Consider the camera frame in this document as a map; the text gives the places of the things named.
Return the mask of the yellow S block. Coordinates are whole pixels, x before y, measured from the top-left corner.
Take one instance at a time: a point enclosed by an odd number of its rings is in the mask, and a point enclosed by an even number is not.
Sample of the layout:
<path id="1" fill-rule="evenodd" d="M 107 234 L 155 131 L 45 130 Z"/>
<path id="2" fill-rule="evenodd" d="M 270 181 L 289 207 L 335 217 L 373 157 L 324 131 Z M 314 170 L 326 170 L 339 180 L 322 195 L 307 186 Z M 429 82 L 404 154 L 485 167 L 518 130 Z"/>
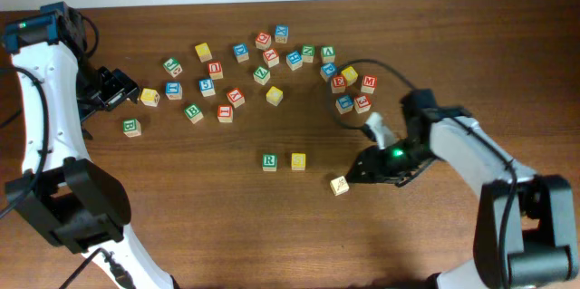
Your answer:
<path id="1" fill-rule="evenodd" d="M 348 192 L 350 189 L 345 176 L 340 176 L 338 178 L 332 179 L 330 181 L 330 187 L 335 196 L 342 195 Z"/>
<path id="2" fill-rule="evenodd" d="M 306 167 L 306 154 L 294 152 L 291 154 L 292 171 L 303 171 Z"/>

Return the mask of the green R block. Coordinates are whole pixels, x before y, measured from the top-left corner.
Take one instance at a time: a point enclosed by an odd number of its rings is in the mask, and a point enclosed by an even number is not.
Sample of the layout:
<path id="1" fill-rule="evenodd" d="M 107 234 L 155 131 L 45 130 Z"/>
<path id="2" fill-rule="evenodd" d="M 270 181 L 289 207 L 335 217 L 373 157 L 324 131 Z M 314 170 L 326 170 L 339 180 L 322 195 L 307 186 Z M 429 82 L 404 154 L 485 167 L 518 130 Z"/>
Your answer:
<path id="1" fill-rule="evenodd" d="M 276 172 L 277 171 L 277 155 L 276 154 L 264 154 L 262 157 L 262 169 L 266 172 Z"/>

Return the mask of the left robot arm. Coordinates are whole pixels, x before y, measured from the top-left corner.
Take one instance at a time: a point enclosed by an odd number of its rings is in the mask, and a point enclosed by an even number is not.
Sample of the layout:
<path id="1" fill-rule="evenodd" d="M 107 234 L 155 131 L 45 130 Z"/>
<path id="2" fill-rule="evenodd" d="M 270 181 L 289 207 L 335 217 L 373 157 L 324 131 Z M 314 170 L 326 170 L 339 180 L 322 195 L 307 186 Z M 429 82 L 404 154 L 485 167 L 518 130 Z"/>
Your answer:
<path id="1" fill-rule="evenodd" d="M 25 125 L 23 175 L 5 185 L 5 211 L 17 211 L 51 246 L 95 263 L 119 288 L 175 288 L 132 229 L 123 185 L 85 146 L 89 117 L 140 94 L 121 70 L 92 67 L 90 22 L 58 2 L 5 27 L 2 45 L 20 82 Z"/>

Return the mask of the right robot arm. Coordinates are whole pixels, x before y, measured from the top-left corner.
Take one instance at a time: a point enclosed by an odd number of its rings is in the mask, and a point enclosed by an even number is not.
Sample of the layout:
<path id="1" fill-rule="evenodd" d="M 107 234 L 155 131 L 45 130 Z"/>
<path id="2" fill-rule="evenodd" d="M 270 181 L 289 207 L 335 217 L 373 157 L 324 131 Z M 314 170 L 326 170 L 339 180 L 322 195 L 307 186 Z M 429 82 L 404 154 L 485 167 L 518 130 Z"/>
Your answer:
<path id="1" fill-rule="evenodd" d="M 407 136 L 393 141 L 373 113 L 362 132 L 373 146 L 346 174 L 357 184 L 409 184 L 432 162 L 447 162 L 478 196 L 473 256 L 431 275 L 430 288 L 538 288 L 579 274 L 572 188 L 510 156 L 461 106 L 440 107 L 432 91 L 401 99 Z"/>

